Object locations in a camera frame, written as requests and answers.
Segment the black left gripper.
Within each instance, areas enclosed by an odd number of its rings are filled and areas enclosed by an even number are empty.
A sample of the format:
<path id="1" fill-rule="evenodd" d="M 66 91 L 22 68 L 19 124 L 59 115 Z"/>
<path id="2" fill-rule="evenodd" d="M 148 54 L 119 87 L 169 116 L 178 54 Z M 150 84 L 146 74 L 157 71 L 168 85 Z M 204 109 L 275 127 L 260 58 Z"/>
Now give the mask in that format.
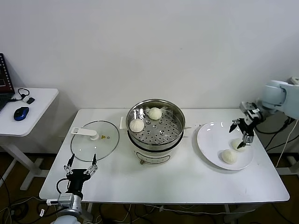
<path id="1" fill-rule="evenodd" d="M 82 188 L 85 181 L 90 179 L 90 175 L 93 175 L 97 169 L 97 159 L 96 154 L 93 156 L 92 164 L 88 169 L 74 169 L 72 170 L 72 164 L 74 161 L 75 154 L 72 154 L 71 158 L 68 160 L 67 164 L 64 165 L 64 170 L 67 174 L 67 179 L 70 181 L 67 187 L 67 193 L 81 194 Z"/>

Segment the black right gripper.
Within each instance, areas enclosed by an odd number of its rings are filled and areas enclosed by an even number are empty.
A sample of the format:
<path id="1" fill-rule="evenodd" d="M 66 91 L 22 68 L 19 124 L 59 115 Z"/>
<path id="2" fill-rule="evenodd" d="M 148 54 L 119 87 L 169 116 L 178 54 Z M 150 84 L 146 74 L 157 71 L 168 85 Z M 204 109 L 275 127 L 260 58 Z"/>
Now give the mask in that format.
<path id="1" fill-rule="evenodd" d="M 237 149 L 251 145 L 254 139 L 254 128 L 257 125 L 257 120 L 249 120 L 249 123 L 244 118 L 238 118 L 232 120 L 232 125 L 230 126 L 229 133 L 234 131 L 237 127 L 241 130 L 243 137 L 241 143 L 237 146 Z"/>

